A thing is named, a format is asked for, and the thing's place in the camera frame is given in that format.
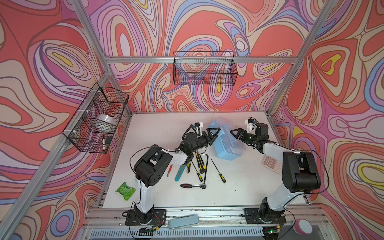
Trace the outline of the blue plastic tool box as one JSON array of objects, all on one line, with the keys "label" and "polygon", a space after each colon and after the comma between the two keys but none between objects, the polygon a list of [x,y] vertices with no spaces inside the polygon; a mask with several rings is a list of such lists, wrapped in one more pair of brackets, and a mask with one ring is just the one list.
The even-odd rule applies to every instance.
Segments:
[{"label": "blue plastic tool box", "polygon": [[218,117],[213,120],[209,128],[221,128],[218,138],[213,143],[218,158],[233,161],[245,153],[244,143],[235,139],[230,133],[234,129],[234,124],[230,120]]}]

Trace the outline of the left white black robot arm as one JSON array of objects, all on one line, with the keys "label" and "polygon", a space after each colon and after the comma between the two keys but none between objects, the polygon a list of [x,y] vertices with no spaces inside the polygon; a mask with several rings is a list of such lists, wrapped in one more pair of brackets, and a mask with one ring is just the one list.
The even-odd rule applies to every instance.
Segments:
[{"label": "left white black robot arm", "polygon": [[139,182],[140,197],[135,210],[147,214],[154,208],[153,187],[163,177],[169,165],[186,165],[201,148],[211,146],[218,138],[221,128],[207,128],[205,131],[196,125],[190,125],[175,150],[166,150],[152,145],[132,167]]}]

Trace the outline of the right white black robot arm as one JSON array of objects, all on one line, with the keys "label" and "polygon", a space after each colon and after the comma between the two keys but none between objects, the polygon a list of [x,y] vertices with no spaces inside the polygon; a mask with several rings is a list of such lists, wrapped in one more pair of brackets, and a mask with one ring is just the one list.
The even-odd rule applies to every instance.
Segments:
[{"label": "right white black robot arm", "polygon": [[297,196],[321,187],[314,155],[308,151],[290,150],[271,141],[268,130],[268,125],[262,123],[248,123],[246,130],[230,130],[234,138],[259,153],[282,162],[282,184],[272,195],[263,199],[258,210],[258,216],[264,222],[281,216],[285,212],[285,206]]}]

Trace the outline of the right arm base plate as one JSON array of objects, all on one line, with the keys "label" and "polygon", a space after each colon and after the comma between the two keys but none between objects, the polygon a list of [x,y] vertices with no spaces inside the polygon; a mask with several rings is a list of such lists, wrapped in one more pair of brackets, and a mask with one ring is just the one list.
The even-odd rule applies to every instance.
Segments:
[{"label": "right arm base plate", "polygon": [[287,223],[284,211],[260,208],[244,208],[243,216],[247,224],[284,225]]}]

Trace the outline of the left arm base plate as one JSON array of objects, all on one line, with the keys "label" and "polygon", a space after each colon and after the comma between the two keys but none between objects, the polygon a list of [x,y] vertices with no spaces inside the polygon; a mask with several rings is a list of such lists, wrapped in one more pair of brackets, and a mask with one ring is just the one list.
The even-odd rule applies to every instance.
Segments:
[{"label": "left arm base plate", "polygon": [[153,209],[144,214],[137,209],[129,210],[126,216],[126,226],[162,226],[166,223],[167,210]]}]

